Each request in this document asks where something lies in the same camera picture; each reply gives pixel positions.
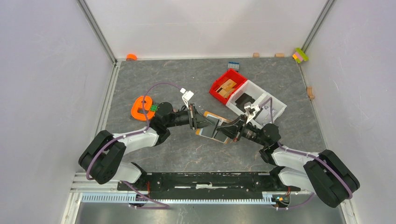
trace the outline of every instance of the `black strip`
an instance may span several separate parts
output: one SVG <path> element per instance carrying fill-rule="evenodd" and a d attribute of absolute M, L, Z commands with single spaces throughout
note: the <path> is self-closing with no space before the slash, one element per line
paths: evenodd
<path fill-rule="evenodd" d="M 150 197 L 155 199 L 260 199 L 263 191 L 287 191 L 276 175 L 267 172 L 147 173 L 132 185 L 146 191 L 148 182 Z M 197 184 L 227 188 L 197 189 Z M 119 183 L 117 190 L 130 189 Z"/>

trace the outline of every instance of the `blue lego brick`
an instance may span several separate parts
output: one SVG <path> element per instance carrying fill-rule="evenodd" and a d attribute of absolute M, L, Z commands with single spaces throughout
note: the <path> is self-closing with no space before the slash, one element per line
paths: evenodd
<path fill-rule="evenodd" d="M 239 63 L 238 62 L 228 62 L 228 68 L 234 69 L 235 71 L 239 70 Z"/>

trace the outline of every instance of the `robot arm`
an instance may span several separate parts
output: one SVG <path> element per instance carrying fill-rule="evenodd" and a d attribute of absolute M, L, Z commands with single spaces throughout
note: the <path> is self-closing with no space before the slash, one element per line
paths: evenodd
<path fill-rule="evenodd" d="M 109 145 L 105 150 L 106 153 L 99 155 L 89 174 L 99 184 L 104 184 L 111 179 L 134 183 L 139 179 L 141 171 L 132 163 L 121 162 L 123 155 L 140 148 L 157 146 L 163 143 L 170 135 L 168 127 L 181 125 L 189 125 L 192 130 L 195 130 L 214 124 L 199 113 L 194 104 L 190 104 L 185 110 L 175 112 L 170 103 L 160 103 L 150 121 L 150 128 L 134 131 L 134 133 L 138 133 L 135 135 L 130 135 L 132 132 L 111 134 L 103 130 L 95 136 L 81 155 L 78 163 L 87 171 L 94 156 L 105 144 L 123 136 Z"/>
<path fill-rule="evenodd" d="M 307 153 L 282 146 L 278 143 L 281 136 L 276 125 L 266 124 L 259 129 L 247 122 L 248 119 L 248 115 L 240 115 L 236 120 L 217 127 L 217 130 L 234 141 L 244 137 L 264 146 L 260 150 L 261 158 L 266 163 L 277 166 L 271 173 L 277 175 L 284 185 L 315 192 L 324 203 L 333 208 L 348 199 L 350 195 L 345 186 L 314 158 L 318 157 L 335 171 L 351 192 L 360 187 L 359 181 L 334 152 L 325 150 L 319 154 Z"/>

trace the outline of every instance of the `orange object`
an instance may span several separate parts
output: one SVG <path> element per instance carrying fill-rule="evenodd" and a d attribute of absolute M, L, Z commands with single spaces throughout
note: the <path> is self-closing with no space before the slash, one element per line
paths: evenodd
<path fill-rule="evenodd" d="M 309 98 L 310 100 L 313 100 L 313 99 L 315 98 L 315 96 L 314 96 L 313 93 L 312 93 L 312 86 L 308 86 L 308 87 L 307 87 L 307 94 L 308 94 L 308 98 Z"/>
<path fill-rule="evenodd" d="M 132 109 L 131 109 L 131 115 L 136 120 L 146 121 L 146 118 L 144 117 L 144 114 L 139 112 L 139 111 L 143 110 L 142 101 L 143 101 L 143 96 L 140 96 L 140 97 L 138 97 L 136 99 L 136 101 L 135 101 L 135 103 L 134 103 L 134 105 L 132 106 Z M 154 114 L 156 113 L 156 112 L 150 110 L 150 107 L 153 104 L 153 99 L 151 97 L 149 97 L 149 96 L 146 96 L 144 98 L 144 101 L 145 101 L 144 102 L 144 109 L 147 111 L 147 118 L 149 120 L 151 120 L 153 118 Z"/>
<path fill-rule="evenodd" d="M 236 83 L 233 86 L 229 87 L 228 90 L 231 88 L 234 88 L 232 92 L 228 94 L 230 96 L 235 92 L 242 84 L 244 84 L 247 80 L 247 78 L 243 77 L 241 74 L 236 72 L 234 69 L 229 69 L 227 72 L 225 72 L 220 78 L 218 78 L 216 81 L 214 81 L 211 89 L 209 90 L 209 93 L 214 96 L 216 99 L 218 99 L 222 104 L 226 105 L 227 101 L 229 99 L 224 98 L 224 96 L 221 96 L 218 91 L 221 91 L 221 86 L 227 82 L 228 80 L 231 80 L 232 82 Z"/>
<path fill-rule="evenodd" d="M 276 53 L 275 57 L 284 57 L 284 53 Z"/>
<path fill-rule="evenodd" d="M 136 61 L 137 57 L 134 54 L 127 55 L 127 61 Z"/>

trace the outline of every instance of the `white plastic container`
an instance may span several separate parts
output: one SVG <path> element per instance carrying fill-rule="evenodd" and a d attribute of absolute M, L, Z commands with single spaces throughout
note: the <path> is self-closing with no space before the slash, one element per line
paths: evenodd
<path fill-rule="evenodd" d="M 264 103 L 268 98 L 272 97 L 272 109 L 273 109 L 273 117 L 274 120 L 277 119 L 285 110 L 287 107 L 286 104 L 282 103 L 279 99 L 275 98 L 256 84 L 252 83 L 250 80 L 247 80 L 244 84 L 242 84 L 228 99 L 226 106 L 230 108 L 234 113 L 241 115 L 244 114 L 245 112 L 241 111 L 237 106 L 235 101 L 243 94 L 246 93 L 247 95 L 250 95 L 253 99 L 255 99 L 255 104 L 262 104 Z M 260 100 L 260 102 L 257 102 L 259 98 L 263 96 L 263 100 Z M 269 114 L 269 105 L 270 103 L 268 102 L 265 106 L 263 106 L 263 110 L 260 112 L 260 114 L 252 120 L 252 124 L 256 125 L 258 128 L 262 128 L 264 125 L 271 123 L 271 117 Z"/>

